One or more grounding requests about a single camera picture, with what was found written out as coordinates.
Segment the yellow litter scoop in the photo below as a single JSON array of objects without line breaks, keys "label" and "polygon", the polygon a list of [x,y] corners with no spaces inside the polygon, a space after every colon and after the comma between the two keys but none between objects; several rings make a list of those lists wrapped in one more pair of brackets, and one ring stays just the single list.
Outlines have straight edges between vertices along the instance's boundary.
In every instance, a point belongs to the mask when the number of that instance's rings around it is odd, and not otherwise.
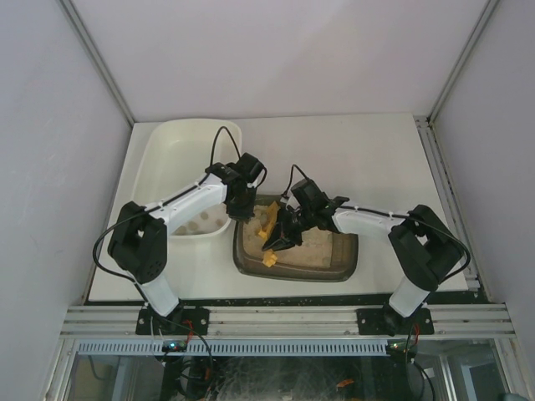
[{"label": "yellow litter scoop", "polygon": [[[264,243],[267,243],[268,238],[273,232],[275,227],[278,210],[280,209],[278,203],[273,201],[265,211],[262,212],[260,216],[260,229],[258,230],[257,235],[264,240]],[[263,251],[262,264],[266,267],[272,267],[278,258],[275,252],[272,249]]]}]

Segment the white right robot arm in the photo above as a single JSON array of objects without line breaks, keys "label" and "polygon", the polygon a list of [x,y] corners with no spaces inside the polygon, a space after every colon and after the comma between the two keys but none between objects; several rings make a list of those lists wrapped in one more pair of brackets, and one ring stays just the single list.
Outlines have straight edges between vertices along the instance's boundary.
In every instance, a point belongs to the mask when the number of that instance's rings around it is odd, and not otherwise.
[{"label": "white right robot arm", "polygon": [[330,198],[304,178],[283,195],[283,207],[262,249],[282,251],[303,244],[303,233],[317,228],[337,234],[369,236],[389,243],[404,273],[385,309],[408,318],[428,296],[471,262],[467,246],[454,237],[425,205],[406,213],[358,206],[347,197]]}]

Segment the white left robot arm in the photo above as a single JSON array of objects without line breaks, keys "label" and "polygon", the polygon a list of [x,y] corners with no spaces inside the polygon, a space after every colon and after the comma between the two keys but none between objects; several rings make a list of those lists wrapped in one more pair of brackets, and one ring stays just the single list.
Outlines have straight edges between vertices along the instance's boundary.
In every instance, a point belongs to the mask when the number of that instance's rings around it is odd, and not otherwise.
[{"label": "white left robot arm", "polygon": [[236,162],[209,165],[198,181],[168,199],[122,206],[117,222],[105,232],[111,234],[107,253],[154,312],[168,317],[181,304],[164,274],[169,237],[213,206],[224,205],[234,221],[248,221],[267,173],[259,159],[245,153]]}]

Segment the dark brown litter box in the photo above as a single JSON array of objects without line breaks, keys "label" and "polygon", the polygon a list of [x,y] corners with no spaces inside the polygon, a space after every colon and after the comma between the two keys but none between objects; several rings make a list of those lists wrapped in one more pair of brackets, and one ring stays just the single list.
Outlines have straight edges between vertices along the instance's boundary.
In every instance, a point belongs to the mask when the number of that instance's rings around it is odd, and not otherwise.
[{"label": "dark brown litter box", "polygon": [[247,223],[235,225],[232,257],[241,274],[298,282],[344,282],[354,274],[358,264],[359,238],[318,228],[303,233],[301,246],[276,251],[276,262],[266,266],[262,252],[265,241],[258,232],[266,220],[266,210],[274,202],[279,203],[280,197],[258,195],[254,217]]}]

